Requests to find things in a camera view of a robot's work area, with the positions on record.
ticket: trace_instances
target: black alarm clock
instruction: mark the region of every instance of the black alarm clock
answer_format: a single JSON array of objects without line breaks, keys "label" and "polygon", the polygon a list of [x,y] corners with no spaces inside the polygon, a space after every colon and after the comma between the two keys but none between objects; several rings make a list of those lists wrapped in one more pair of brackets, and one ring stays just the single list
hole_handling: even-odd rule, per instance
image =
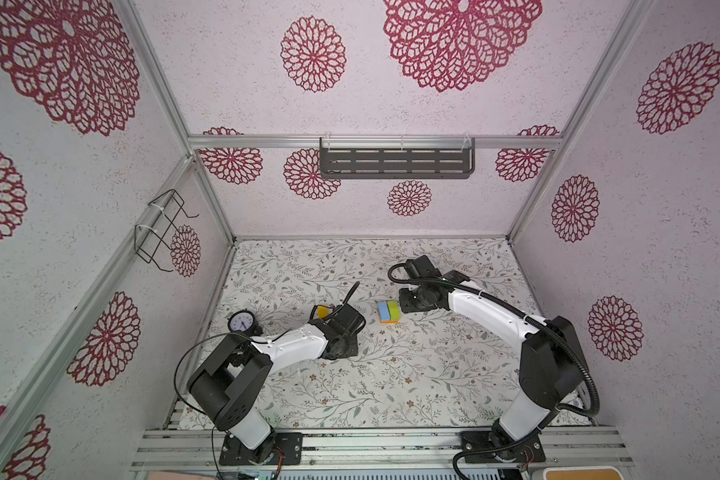
[{"label": "black alarm clock", "polygon": [[261,328],[256,316],[250,310],[240,310],[227,317],[227,327],[231,332],[242,333],[243,335],[261,335],[264,329]]}]

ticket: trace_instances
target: blue block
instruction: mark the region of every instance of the blue block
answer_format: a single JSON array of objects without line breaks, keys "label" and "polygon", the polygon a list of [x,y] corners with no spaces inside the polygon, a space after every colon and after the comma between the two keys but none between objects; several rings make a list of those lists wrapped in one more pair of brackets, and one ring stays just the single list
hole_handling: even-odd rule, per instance
[{"label": "blue block", "polygon": [[389,307],[387,306],[386,302],[379,302],[378,305],[378,314],[382,317],[383,322],[388,322],[390,320],[389,317]]}]

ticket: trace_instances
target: black and white robotic arm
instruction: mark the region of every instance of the black and white robotic arm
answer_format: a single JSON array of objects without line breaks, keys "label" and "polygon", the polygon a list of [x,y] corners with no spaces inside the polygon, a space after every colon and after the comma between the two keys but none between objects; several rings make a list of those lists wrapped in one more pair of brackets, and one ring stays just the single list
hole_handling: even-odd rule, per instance
[{"label": "black and white robotic arm", "polygon": [[[394,276],[400,268],[407,279]],[[457,454],[457,472],[456,461],[475,453],[514,460],[561,409],[586,416],[597,413],[594,382],[576,331],[565,318],[528,315],[483,292],[464,274],[455,270],[441,274],[426,256],[393,265],[388,276],[395,283],[412,285],[400,290],[403,312],[452,310],[492,332],[520,355],[520,389],[491,428],[491,448]],[[310,319],[297,330],[274,338],[229,334],[192,374],[187,383],[192,397],[220,431],[230,432],[250,450],[255,462],[265,462],[275,447],[274,430],[253,407],[267,376],[302,360],[357,355],[357,334],[365,327],[365,319],[348,304],[357,285],[339,308],[321,319]],[[230,366],[242,366],[242,370],[235,376]],[[562,403],[582,382],[590,395],[590,408]]]}]

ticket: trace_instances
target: floral patterned table surface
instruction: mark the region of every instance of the floral patterned table surface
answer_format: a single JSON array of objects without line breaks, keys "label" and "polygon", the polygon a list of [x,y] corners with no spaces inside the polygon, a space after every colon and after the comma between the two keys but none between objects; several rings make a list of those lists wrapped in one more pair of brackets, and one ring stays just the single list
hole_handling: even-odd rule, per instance
[{"label": "floral patterned table surface", "polygon": [[[443,272],[459,270],[499,298],[538,312],[505,240],[249,240],[238,244],[209,336],[248,309],[265,334],[304,324],[316,303],[352,304],[368,325],[359,355],[302,362],[267,379],[256,406],[285,427],[488,426],[518,390],[519,358],[499,338],[452,312],[407,313],[380,323],[376,302],[396,300],[392,264],[426,254]],[[211,341],[202,358],[218,341]],[[580,405],[573,394],[568,398]],[[564,412],[558,425],[589,425]],[[211,428],[187,408],[180,429]]]}]

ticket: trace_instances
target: black wire hook rack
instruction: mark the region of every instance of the black wire hook rack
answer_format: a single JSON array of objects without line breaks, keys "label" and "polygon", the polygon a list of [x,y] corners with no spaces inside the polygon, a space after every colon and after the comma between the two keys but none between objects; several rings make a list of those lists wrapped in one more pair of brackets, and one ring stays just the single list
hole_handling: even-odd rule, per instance
[{"label": "black wire hook rack", "polygon": [[[176,212],[173,214],[173,216],[169,216],[166,214],[166,209],[171,206],[171,202],[173,202],[178,208],[176,209]],[[158,269],[162,270],[163,272],[173,272],[173,270],[167,270],[164,269],[160,264],[157,263],[157,260],[155,260],[155,254],[157,253],[157,249],[160,248],[160,245],[165,245],[168,250],[171,250],[170,245],[168,245],[165,242],[165,236],[168,235],[168,232],[170,231],[170,228],[173,227],[174,230],[178,231],[179,228],[174,223],[176,220],[176,217],[179,216],[179,213],[184,214],[187,218],[197,218],[200,216],[200,214],[197,215],[189,215],[186,210],[184,210],[184,199],[181,197],[179,192],[176,191],[176,189],[166,190],[162,194],[155,197],[151,202],[147,204],[147,206],[153,206],[160,210],[160,215],[154,219],[151,225],[144,225],[144,224],[137,224],[134,225],[134,251],[136,252],[136,255],[139,256],[142,260],[147,262],[148,264],[155,264]],[[157,230],[155,230],[155,224],[157,221],[164,217],[168,220],[168,225],[166,225],[165,230],[161,234]],[[141,240],[141,242],[138,241],[139,233],[142,231],[142,229],[146,229],[146,235]],[[157,245],[155,245],[155,248],[152,250],[152,252],[148,252],[147,250],[144,250],[144,244],[147,242],[147,240],[150,238],[151,235],[154,235],[157,238]]]}]

